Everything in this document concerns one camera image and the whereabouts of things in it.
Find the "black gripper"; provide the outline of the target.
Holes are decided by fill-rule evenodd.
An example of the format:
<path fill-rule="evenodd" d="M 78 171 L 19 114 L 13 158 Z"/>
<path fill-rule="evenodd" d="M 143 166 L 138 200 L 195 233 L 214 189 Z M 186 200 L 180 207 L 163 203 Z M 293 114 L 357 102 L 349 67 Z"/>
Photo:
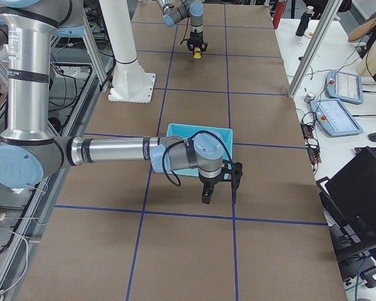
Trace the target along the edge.
<path fill-rule="evenodd" d="M 187 41 L 187 48 L 189 51 L 193 50 L 193 45 L 201 45 L 201 51 L 207 50 L 207 42 L 204 42 L 203 32 L 190 32 L 190 36 Z"/>
<path fill-rule="evenodd" d="M 199 179 L 203 183 L 202 203 L 210 204 L 214 186 L 224 180 L 224 171 L 223 169 L 217 169 L 215 171 L 205 171 L 203 169 L 199 169 Z M 237 201 L 238 188 L 238 183 L 231 182 L 231 196 L 233 205 L 235 205 Z"/>

